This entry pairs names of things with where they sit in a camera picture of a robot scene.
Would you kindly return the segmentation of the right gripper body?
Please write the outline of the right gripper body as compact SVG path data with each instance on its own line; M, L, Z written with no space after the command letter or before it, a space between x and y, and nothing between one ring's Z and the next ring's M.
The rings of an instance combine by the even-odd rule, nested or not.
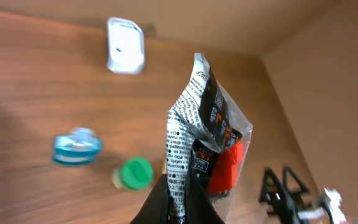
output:
M315 209L311 202L305 203L303 195L309 193L309 190L266 193L265 203L270 207L270 210L267 210L267 216L278 218L281 224L304 224L323 217L328 217L331 223L331 212L323 202Z

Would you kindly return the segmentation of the clear bag with printed card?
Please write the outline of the clear bag with printed card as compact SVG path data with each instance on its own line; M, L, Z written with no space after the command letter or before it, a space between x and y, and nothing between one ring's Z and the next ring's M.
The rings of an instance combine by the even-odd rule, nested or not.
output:
M167 111L166 156L169 223L187 223L185 190L192 177L221 220L237 187L253 125L196 53L189 83Z

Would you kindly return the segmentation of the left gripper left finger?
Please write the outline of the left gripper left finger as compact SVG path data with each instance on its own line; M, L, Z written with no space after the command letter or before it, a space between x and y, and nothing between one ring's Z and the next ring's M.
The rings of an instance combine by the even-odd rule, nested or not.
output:
M162 174L130 224L167 224L169 191L167 174Z

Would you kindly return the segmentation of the green lid jar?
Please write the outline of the green lid jar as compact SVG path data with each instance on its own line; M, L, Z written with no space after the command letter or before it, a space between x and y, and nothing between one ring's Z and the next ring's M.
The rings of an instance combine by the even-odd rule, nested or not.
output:
M154 179L151 163L144 157L133 157L114 169L111 182L118 189L142 190Z

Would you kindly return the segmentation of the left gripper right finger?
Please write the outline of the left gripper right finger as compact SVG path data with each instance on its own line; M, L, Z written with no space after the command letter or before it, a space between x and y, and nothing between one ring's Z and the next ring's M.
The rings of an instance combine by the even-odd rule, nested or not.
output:
M224 221L207 198L198 178L192 172L186 174L185 223L224 224Z

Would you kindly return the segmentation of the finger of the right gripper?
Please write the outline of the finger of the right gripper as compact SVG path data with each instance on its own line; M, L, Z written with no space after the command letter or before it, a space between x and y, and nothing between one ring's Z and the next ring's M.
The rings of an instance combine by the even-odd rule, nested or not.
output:
M291 189L288 186L288 177L291 177L297 184L297 189ZM308 194L310 189L298 178L291 167L283 167L283 186L291 194Z
M287 210L287 200L282 183L270 168L265 169L259 203L270 205L268 215L283 215Z

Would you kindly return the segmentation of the blue mouthwash bottle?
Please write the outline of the blue mouthwash bottle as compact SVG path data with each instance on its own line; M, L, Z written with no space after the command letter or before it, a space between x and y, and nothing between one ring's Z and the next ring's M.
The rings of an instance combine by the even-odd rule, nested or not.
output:
M52 161L62 166L83 166L94 161L103 142L92 129L77 127L53 139Z

